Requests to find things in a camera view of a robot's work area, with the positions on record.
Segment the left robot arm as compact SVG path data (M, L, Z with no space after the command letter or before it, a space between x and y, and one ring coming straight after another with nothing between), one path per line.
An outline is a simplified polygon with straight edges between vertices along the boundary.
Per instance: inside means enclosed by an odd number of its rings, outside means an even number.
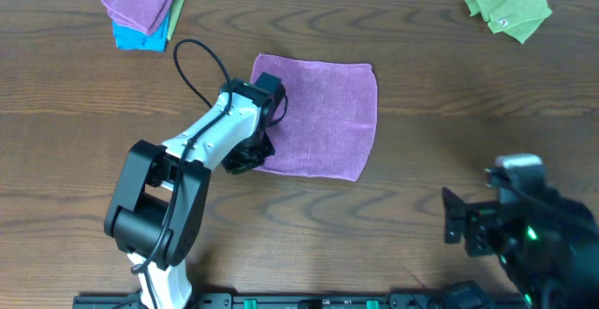
M253 83L224 84L211 109L159 145L140 140L129 150L104 221L105 233L127 253L139 276L141 305L184 308L192 297L185 258L200 230L212 172L241 174L275 150L266 133L285 102L281 79L262 73Z

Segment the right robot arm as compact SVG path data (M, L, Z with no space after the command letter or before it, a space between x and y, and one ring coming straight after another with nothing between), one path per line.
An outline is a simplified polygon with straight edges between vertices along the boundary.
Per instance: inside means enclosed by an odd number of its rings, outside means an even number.
M530 308L598 305L598 224L581 202L546 182L542 165L488 169L494 201L442 190L446 243L495 256Z

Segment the purple microfiber cloth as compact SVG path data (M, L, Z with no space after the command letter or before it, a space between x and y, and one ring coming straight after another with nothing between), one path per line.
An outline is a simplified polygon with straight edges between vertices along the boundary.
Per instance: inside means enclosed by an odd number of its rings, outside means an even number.
M373 66L261 53L251 81L264 72L282 80L288 102L275 114L280 124L267 131L275 155L257 169L357 181L372 151L377 125Z

